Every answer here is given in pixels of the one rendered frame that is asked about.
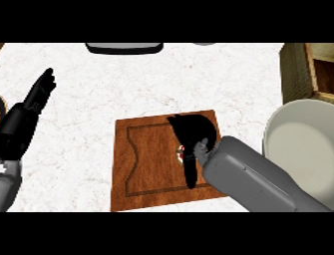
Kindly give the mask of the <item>large white plate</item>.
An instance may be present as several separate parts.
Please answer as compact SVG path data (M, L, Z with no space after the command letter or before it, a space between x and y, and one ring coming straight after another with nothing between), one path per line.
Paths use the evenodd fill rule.
M268 121L262 151L304 191L334 209L334 105L288 103Z

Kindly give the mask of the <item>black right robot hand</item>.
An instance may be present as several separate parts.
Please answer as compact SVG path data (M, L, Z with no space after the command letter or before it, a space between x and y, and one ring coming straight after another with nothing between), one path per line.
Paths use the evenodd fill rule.
M211 152L217 144L217 127L203 115L168 117L177 139L184 146L183 165L187 187L194 189L197 182L196 145L206 140L203 151Z

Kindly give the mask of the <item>tan wicker basket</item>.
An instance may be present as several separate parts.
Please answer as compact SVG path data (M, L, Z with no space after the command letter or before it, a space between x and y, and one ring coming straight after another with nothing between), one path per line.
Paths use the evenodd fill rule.
M334 43L286 43L280 76L283 103L316 99L334 105Z

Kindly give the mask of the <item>brown wooden cutting board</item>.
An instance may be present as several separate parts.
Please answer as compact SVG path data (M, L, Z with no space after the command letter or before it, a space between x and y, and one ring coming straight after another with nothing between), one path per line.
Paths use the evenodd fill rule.
M123 211L222 197L197 168L190 189L177 160L181 145L168 115L116 121L112 210Z

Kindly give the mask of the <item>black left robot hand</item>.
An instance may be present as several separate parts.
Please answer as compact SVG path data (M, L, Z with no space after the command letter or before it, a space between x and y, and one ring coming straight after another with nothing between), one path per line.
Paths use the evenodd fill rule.
M20 160L29 149L39 115L57 88L54 69L39 77L26 100L11 108L0 122L0 160Z

